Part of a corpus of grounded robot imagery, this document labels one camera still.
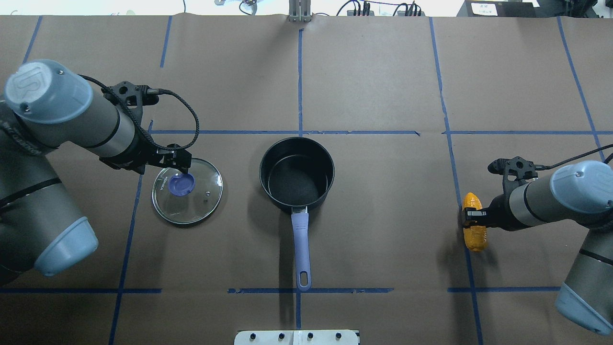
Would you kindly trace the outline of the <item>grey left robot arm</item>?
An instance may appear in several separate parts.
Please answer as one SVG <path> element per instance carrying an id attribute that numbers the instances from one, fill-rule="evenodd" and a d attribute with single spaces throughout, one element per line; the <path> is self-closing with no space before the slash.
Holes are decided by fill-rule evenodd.
<path id="1" fill-rule="evenodd" d="M 142 128 L 143 108 L 165 88 L 123 81 L 107 86 L 50 59 L 22 64 L 1 94 L 1 284 L 31 269 L 54 276 L 94 253 L 98 238 L 47 155 L 70 142 L 113 170 L 147 166 L 187 173 L 190 148 L 160 145 Z"/>

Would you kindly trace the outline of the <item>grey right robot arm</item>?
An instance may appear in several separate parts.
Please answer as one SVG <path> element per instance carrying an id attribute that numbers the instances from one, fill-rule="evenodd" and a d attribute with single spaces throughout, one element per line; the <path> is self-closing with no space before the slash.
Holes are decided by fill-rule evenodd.
<path id="1" fill-rule="evenodd" d="M 539 179 L 547 166 L 521 157 L 488 166 L 503 177 L 503 193 L 483 208 L 467 194 L 460 211 L 466 230 L 517 231 L 562 220 L 588 229 L 573 266 L 561 284 L 555 306 L 561 315 L 599 335 L 612 334 L 612 168 L 585 160 Z"/>

